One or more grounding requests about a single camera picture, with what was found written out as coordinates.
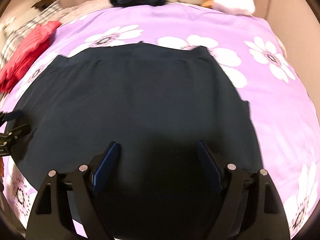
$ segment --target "blue gripper pad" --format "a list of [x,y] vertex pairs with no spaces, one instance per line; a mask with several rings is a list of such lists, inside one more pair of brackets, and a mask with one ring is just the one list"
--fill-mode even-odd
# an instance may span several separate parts
[[206,147],[204,146],[203,142],[199,142],[197,146],[197,156],[198,160],[202,166],[202,169],[207,177],[209,186],[212,191],[216,193],[221,193],[223,190],[222,187],[222,174],[208,153]]
[[21,110],[16,110],[16,111],[13,111],[11,113],[5,113],[4,117],[3,117],[3,120],[6,121],[6,122],[7,121],[12,121],[14,119],[19,118],[22,115],[23,115],[23,112]]
[[119,145],[113,143],[92,175],[92,191],[97,195],[106,185],[109,175],[119,157]]

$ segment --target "floral bedsheet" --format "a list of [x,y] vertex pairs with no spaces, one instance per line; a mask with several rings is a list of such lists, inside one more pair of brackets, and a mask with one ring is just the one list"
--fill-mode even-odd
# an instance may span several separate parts
[[[313,103],[263,19],[186,4],[92,12],[57,29],[52,45],[6,97],[1,110],[11,111],[58,54],[72,57],[90,47],[140,41],[185,50],[206,46],[241,98],[250,101],[263,164],[283,201],[293,237],[319,199],[320,128]],[[4,158],[4,163],[4,194],[26,227],[36,190],[11,158]]]

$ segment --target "red jacket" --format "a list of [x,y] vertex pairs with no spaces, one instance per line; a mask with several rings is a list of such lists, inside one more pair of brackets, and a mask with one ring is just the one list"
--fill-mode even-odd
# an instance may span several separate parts
[[9,93],[23,78],[36,59],[49,47],[49,37],[60,25],[59,21],[39,24],[22,40],[8,63],[0,70],[0,92]]

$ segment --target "black skirt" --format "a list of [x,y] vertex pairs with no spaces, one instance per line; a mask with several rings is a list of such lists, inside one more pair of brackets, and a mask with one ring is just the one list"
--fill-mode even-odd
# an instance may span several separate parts
[[[27,121],[32,131],[12,148],[12,158],[35,189],[50,170],[73,171],[111,141],[121,145],[120,161],[95,197],[120,239],[204,233],[221,199],[208,195],[198,141],[241,169],[262,168],[249,105],[205,47],[138,43],[57,56],[15,109],[24,117],[7,129]],[[172,194],[169,203],[164,196]],[[153,200],[146,204],[142,195]],[[69,201],[80,222],[72,194]]]

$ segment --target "white flower print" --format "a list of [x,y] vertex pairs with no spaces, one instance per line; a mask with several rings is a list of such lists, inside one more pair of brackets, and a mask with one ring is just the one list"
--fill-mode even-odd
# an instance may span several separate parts
[[77,18],[77,19],[69,22],[69,24],[73,24],[73,23],[75,23],[75,22],[77,22],[77,21],[82,21],[82,20],[86,19],[87,16],[88,16],[88,14],[83,15],[83,16],[81,16],[81,17],[79,17],[79,18]]
[[143,30],[135,30],[138,27],[139,25],[129,25],[122,28],[120,26],[117,26],[107,30],[105,33],[93,35],[87,38],[84,41],[84,44],[81,44],[73,49],[69,53],[68,57],[72,57],[87,48],[124,45],[125,42],[122,40],[137,38],[141,35]]
[[277,79],[287,83],[289,83],[288,77],[296,79],[288,68],[288,62],[280,53],[277,53],[277,48],[271,41],[264,43],[263,39],[257,36],[254,38],[254,43],[250,41],[244,43],[250,48],[249,52],[255,61],[264,65],[269,64],[271,73]]
[[7,199],[11,202],[14,214],[22,225],[27,228],[27,223],[37,192],[23,177],[13,159],[8,162],[8,175],[6,176]]
[[298,197],[293,195],[284,203],[291,238],[303,227],[309,218],[309,213],[317,200],[318,181],[316,179],[316,164],[312,162],[309,174],[304,164],[299,176]]
[[59,55],[59,52],[52,51],[48,53],[45,57],[42,59],[39,59],[36,61],[29,71],[25,74],[23,77],[23,82],[20,85],[20,88],[16,92],[15,98],[20,98],[23,93],[27,90],[27,88],[31,85],[31,83],[44,71],[48,65]]
[[158,39],[158,45],[183,50],[191,50],[198,46],[207,47],[210,54],[216,59],[236,88],[244,88],[247,85],[247,78],[240,71],[234,69],[234,67],[241,65],[241,59],[236,52],[231,49],[216,48],[218,42],[214,39],[191,35],[187,38],[187,41],[184,41],[183,39],[167,36]]

